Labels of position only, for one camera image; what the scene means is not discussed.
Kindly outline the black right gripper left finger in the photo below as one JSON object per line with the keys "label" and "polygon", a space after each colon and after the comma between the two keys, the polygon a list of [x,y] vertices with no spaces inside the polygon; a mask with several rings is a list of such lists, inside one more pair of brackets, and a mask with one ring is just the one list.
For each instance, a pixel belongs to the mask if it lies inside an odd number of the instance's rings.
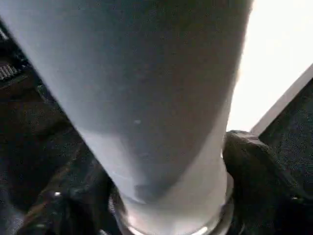
{"label": "black right gripper left finger", "polygon": [[85,144],[61,167],[25,216],[19,235],[115,235],[112,182]]}

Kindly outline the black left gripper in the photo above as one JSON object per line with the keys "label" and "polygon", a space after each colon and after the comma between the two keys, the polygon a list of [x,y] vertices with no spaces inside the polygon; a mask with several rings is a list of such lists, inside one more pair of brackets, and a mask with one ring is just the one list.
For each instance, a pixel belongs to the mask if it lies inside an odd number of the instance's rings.
{"label": "black left gripper", "polygon": [[18,100],[31,93],[37,93],[48,104],[57,104],[23,51],[0,24],[0,100]]}

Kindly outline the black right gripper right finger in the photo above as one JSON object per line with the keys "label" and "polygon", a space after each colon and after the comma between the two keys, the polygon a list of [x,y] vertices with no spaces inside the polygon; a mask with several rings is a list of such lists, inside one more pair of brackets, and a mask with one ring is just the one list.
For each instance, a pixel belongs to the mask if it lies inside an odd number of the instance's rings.
{"label": "black right gripper right finger", "polygon": [[223,159],[234,180],[234,227],[240,235],[311,235],[313,198],[270,147],[243,131],[227,132]]}

